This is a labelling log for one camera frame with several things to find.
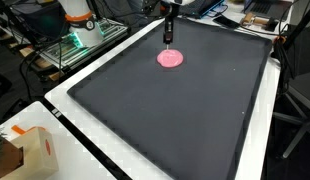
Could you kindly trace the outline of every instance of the pink disc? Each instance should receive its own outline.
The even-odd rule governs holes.
[[[176,67],[183,62],[183,55],[174,49],[163,50],[157,56],[157,62],[159,62],[163,67]]]

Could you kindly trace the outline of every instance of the white table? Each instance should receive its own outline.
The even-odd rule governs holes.
[[[225,16],[239,22],[241,18],[244,17],[244,14],[239,13],[241,10],[242,8],[240,9],[237,5],[229,5],[229,10],[225,12]],[[291,12],[292,10],[289,12],[288,22],[290,20]],[[195,21],[214,25],[210,18]],[[151,23],[45,95],[45,98],[50,103],[60,110],[60,112],[68,118],[71,123],[78,127],[80,131],[82,131],[134,180],[166,180],[171,179],[171,177],[167,176],[163,171],[139,154],[93,115],[72,100],[67,95],[67,90],[109,61],[115,55],[126,49],[129,45],[133,44],[136,40],[141,38],[161,22],[162,21],[156,21]],[[261,36],[270,39],[274,38],[274,36]],[[277,60],[269,58],[257,94],[255,107],[238,166],[236,180],[260,179],[279,74],[280,68]]]
[[[48,180],[116,178],[40,103],[35,102],[0,126],[6,138],[12,140],[18,134],[11,127],[24,130],[42,126],[52,134],[59,171]]]

